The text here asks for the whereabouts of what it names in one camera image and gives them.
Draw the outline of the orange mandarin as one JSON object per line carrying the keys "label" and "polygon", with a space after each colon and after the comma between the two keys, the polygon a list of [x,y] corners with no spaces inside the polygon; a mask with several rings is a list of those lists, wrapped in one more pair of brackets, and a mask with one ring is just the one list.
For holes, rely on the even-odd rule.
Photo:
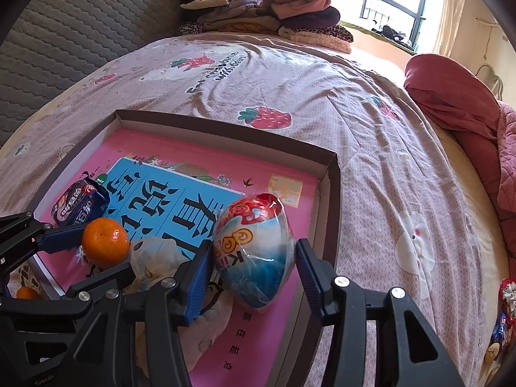
{"label": "orange mandarin", "polygon": [[82,250],[87,260],[99,269],[118,266],[129,254],[129,236],[113,218],[96,218],[82,234]]}
{"label": "orange mandarin", "polygon": [[42,297],[38,291],[31,287],[20,287],[17,290],[16,298],[20,300],[41,300]]}

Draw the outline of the dark blue snack packet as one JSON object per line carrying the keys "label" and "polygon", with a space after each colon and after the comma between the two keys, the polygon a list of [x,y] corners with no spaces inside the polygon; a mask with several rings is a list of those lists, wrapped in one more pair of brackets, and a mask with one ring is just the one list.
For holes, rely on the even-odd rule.
{"label": "dark blue snack packet", "polygon": [[108,190],[90,177],[84,176],[71,184],[60,196],[51,215],[59,227],[88,224],[102,216],[109,201]]}

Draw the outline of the red-top surprise egg toy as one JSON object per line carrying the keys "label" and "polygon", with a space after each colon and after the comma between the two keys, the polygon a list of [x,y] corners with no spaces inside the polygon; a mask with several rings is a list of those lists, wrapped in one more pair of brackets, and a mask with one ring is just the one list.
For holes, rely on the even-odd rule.
{"label": "red-top surprise egg toy", "polygon": [[213,231],[215,266],[225,288],[256,310],[267,308],[290,277],[295,245],[283,203],[269,192],[230,203]]}

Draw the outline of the small plush doll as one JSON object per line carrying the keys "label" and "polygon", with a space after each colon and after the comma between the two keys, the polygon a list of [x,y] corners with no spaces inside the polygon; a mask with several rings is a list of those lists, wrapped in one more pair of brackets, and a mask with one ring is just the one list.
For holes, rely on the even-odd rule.
{"label": "small plush doll", "polygon": [[484,361],[492,364],[504,354],[507,349],[511,330],[515,327],[515,279],[505,278],[500,283],[499,305],[500,312],[496,320]]}

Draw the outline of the pink and blue book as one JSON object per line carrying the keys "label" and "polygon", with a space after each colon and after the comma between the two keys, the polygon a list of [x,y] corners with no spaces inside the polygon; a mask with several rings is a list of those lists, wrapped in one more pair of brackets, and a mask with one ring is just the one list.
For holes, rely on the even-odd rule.
{"label": "pink and blue book", "polygon": [[216,266],[201,314],[180,329],[195,386],[268,382],[298,277],[287,262],[317,220],[317,175],[224,149],[120,128],[76,155],[36,209],[56,222],[69,188],[89,177],[108,190],[105,216],[124,227],[135,272],[130,292],[152,287],[193,258],[205,239]]}

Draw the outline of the pink strawberry bed sheet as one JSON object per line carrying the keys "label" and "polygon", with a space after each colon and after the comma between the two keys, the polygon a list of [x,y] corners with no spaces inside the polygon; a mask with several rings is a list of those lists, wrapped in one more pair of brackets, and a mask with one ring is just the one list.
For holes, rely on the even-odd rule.
{"label": "pink strawberry bed sheet", "polygon": [[362,287],[400,286],[424,312],[468,386],[478,382],[491,317],[465,195],[436,132],[374,67],[268,36],[166,38],[120,57],[34,114],[1,151],[1,212],[24,212],[44,179],[118,109],[252,126],[269,107],[278,134],[339,158],[337,269]]}

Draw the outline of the shallow grey cardboard tray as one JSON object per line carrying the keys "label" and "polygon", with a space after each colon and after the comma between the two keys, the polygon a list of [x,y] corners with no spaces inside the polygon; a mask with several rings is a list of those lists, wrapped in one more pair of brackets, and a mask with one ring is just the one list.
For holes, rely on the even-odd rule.
{"label": "shallow grey cardboard tray", "polygon": [[[294,236],[318,257],[336,258],[340,171],[328,150],[256,128],[178,114],[120,110],[65,152],[29,203],[51,221],[65,190],[91,173],[110,193],[108,215],[132,239],[174,239],[191,257],[213,216],[238,195],[269,192],[284,205]],[[205,344],[195,386],[301,386],[320,330],[293,273],[258,312],[233,305],[225,331]]]}

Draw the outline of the grey quilted headboard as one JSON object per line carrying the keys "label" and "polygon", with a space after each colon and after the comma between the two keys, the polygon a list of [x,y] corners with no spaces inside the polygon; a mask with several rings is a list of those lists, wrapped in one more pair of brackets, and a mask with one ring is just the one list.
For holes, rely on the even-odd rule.
{"label": "grey quilted headboard", "polygon": [[1,141],[113,59],[172,36],[180,0],[32,0],[1,45]]}

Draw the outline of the pink quilted duvet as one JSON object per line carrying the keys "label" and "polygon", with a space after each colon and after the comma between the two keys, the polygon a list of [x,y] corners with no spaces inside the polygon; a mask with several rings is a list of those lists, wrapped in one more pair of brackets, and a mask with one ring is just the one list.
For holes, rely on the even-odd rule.
{"label": "pink quilted duvet", "polygon": [[404,88],[421,110],[450,132],[491,200],[515,276],[515,109],[457,61],[420,54],[405,67]]}

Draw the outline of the pile of folded clothes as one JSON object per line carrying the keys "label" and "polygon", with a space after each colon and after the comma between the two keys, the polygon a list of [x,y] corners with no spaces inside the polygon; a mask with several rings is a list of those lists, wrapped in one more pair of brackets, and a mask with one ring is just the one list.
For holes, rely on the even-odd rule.
{"label": "pile of folded clothes", "polygon": [[181,34],[261,33],[342,53],[352,51],[353,35],[339,24],[332,0],[181,0]]}

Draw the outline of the beige curtain right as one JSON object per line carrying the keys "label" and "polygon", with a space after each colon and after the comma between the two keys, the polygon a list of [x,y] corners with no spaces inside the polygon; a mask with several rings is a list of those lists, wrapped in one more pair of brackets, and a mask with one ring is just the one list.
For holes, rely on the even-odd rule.
{"label": "beige curtain right", "polygon": [[443,56],[450,56],[457,39],[465,0],[438,1],[441,15],[436,33],[434,52]]}

